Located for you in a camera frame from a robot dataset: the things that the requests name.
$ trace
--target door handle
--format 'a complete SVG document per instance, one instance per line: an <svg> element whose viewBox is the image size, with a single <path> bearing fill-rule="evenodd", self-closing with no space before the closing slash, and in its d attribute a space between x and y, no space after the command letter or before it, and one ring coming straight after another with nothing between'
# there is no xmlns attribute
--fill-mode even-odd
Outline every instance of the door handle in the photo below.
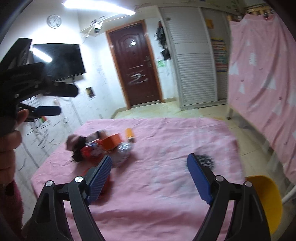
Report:
<svg viewBox="0 0 296 241"><path fill-rule="evenodd" d="M148 67L152 67L152 63L151 63L151 59L150 59L150 56L146 56L146 59L144 60L148 63Z"/></svg>

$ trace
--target finger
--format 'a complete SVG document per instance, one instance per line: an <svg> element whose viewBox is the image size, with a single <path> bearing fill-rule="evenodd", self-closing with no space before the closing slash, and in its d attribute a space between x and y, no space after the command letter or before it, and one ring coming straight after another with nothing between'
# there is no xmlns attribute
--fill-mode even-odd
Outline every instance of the finger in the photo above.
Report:
<svg viewBox="0 0 296 241"><path fill-rule="evenodd" d="M0 170L0 184L9 184L13 181L15 176L15 163L6 169Z"/></svg>
<svg viewBox="0 0 296 241"><path fill-rule="evenodd" d="M0 170L10 168L15 162L15 152L13 150L0 153Z"/></svg>
<svg viewBox="0 0 296 241"><path fill-rule="evenodd" d="M17 113L17 125L20 125L21 123L23 123L27 117L29 115L29 111L26 110L21 110Z"/></svg>
<svg viewBox="0 0 296 241"><path fill-rule="evenodd" d="M17 148L22 143L22 136L19 131L13 131L0 137L0 152Z"/></svg>

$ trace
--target metal screw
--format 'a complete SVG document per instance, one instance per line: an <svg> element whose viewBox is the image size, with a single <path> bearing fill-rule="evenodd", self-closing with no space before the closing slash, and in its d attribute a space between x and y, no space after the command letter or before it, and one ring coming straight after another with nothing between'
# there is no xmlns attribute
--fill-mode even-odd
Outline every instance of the metal screw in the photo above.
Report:
<svg viewBox="0 0 296 241"><path fill-rule="evenodd" d="M224 177L222 177L222 176L216 176L216 181L217 182L222 182L222 181L224 181Z"/></svg>
<svg viewBox="0 0 296 241"><path fill-rule="evenodd" d="M47 182L45 183L45 185L46 185L47 187L50 187L52 184L53 184L52 181L47 181Z"/></svg>
<svg viewBox="0 0 296 241"><path fill-rule="evenodd" d="M246 181L245 185L250 188L252 186L252 183L249 181Z"/></svg>
<svg viewBox="0 0 296 241"><path fill-rule="evenodd" d="M83 177L76 177L75 182L80 183L83 181Z"/></svg>

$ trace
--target orange box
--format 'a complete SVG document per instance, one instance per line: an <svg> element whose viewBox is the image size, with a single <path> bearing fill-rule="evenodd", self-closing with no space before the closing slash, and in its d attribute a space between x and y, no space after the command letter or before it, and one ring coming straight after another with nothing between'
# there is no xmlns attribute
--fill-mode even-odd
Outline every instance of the orange box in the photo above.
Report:
<svg viewBox="0 0 296 241"><path fill-rule="evenodd" d="M119 134L115 134L112 136L107 137L104 140L101 140L102 147L105 151L110 151L116 148L122 141Z"/></svg>

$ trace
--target white wall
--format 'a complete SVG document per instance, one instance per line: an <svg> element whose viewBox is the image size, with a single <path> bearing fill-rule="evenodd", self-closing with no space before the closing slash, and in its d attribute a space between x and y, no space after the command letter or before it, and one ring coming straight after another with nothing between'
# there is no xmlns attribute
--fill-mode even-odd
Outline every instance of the white wall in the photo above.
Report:
<svg viewBox="0 0 296 241"><path fill-rule="evenodd" d="M79 33L77 12L64 8L62 0L34 0L11 26L0 45L0 59L19 38L32 38L33 44L71 43L81 44L81 54L86 74L75 77L80 93L76 98L58 98L63 113L60 116L48 117L48 121L36 128L33 123L20 126L23 143L16 150L17 168L15 180L19 186L24 202L24 217L27 221L33 212L36 198L31 187L31 177L46 158L73 133L81 123L87 120L110 118L117 109L109 90L102 64L94 49L97 40L89 37L82 44ZM62 18L62 25L57 29L50 28L46 19L51 14ZM96 97L90 99L85 88L93 87ZM37 96L28 102L32 106L55 105L53 97Z"/></svg>
<svg viewBox="0 0 296 241"><path fill-rule="evenodd" d="M154 53L154 58L156 62L155 64L157 66L158 77L163 92L163 98L169 99L175 97L172 69L170 64L171 60L165 61L165 67L160 67L157 64L157 61L163 60L163 56L161 54L163 49L159 42L154 39L154 34L156 33L159 20L159 18L149 18L145 19L145 23L147 26L148 37L150 39L152 50Z"/></svg>
<svg viewBox="0 0 296 241"><path fill-rule="evenodd" d="M242 0L242 1L244 2L244 5L246 7L252 6L252 5L255 5L255 4L263 4L263 3L266 3L263 0Z"/></svg>
<svg viewBox="0 0 296 241"><path fill-rule="evenodd" d="M95 40L98 59L101 61L102 69L108 79L107 84L111 93L110 97L114 102L115 109L124 108L126 107L126 101L110 51L106 33L96 36Z"/></svg>

